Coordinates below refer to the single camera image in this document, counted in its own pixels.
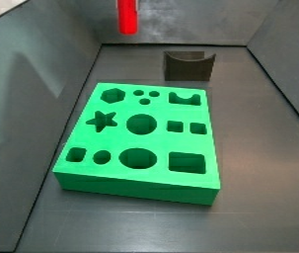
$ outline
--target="gray wall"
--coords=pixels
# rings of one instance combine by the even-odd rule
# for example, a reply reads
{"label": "gray wall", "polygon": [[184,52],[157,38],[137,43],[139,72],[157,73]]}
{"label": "gray wall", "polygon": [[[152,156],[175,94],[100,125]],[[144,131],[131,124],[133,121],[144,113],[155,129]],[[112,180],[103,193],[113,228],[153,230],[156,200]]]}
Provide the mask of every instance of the gray wall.
{"label": "gray wall", "polygon": [[299,1],[282,0],[248,49],[299,113]]}
{"label": "gray wall", "polygon": [[140,0],[140,30],[131,37],[117,32],[115,0],[78,0],[74,4],[104,43],[245,45],[276,2]]}
{"label": "gray wall", "polygon": [[0,251],[14,249],[99,48],[64,0],[0,18]]}

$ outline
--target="gray floor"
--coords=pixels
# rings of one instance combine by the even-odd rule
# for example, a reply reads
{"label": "gray floor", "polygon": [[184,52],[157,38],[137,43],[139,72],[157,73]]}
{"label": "gray floor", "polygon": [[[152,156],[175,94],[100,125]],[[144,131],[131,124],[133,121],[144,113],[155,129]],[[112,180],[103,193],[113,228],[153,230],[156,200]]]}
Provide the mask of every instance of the gray floor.
{"label": "gray floor", "polygon": [[243,47],[104,46],[65,132],[97,81],[173,85],[161,79],[169,49],[217,54],[211,82],[189,83],[211,96],[215,204],[62,191],[49,172],[18,252],[299,252],[299,118]]}

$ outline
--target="dark gray arch block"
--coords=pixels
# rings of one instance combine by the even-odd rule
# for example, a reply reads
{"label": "dark gray arch block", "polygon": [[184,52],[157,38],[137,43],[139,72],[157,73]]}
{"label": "dark gray arch block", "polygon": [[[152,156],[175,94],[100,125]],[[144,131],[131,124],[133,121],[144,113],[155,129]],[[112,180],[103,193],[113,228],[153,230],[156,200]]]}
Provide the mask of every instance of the dark gray arch block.
{"label": "dark gray arch block", "polygon": [[165,81],[209,81],[216,54],[204,57],[204,51],[165,51]]}
{"label": "dark gray arch block", "polygon": [[64,1],[0,18],[0,251],[13,251],[100,43]]}
{"label": "dark gray arch block", "polygon": [[248,49],[299,113],[299,1],[280,1]]}

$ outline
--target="small round hole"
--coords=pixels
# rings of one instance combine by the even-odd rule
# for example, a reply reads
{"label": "small round hole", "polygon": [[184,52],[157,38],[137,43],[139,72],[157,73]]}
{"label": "small round hole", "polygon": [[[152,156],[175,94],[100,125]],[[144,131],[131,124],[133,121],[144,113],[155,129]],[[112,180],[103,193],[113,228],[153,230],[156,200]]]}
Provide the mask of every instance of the small round hole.
{"label": "small round hole", "polygon": [[111,160],[111,153],[107,150],[100,150],[93,154],[93,162],[99,165],[105,164]]}
{"label": "small round hole", "polygon": [[148,105],[149,104],[149,99],[140,99],[140,104],[141,105]]}
{"label": "small round hole", "polygon": [[137,91],[133,92],[135,96],[141,96],[143,94],[144,94],[144,91],[141,91],[141,90],[137,90]]}
{"label": "small round hole", "polygon": [[149,96],[155,98],[155,97],[159,96],[159,93],[157,93],[156,91],[151,91],[151,92],[149,92]]}

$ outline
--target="hexagon-shaped hole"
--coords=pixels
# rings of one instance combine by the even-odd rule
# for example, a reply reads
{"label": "hexagon-shaped hole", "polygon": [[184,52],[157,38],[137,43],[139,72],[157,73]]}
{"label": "hexagon-shaped hole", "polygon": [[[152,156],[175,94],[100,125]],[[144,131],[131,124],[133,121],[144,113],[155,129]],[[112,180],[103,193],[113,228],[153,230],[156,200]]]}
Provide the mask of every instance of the hexagon-shaped hole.
{"label": "hexagon-shaped hole", "polygon": [[101,100],[108,104],[117,103],[124,100],[125,92],[117,88],[107,90],[101,93]]}

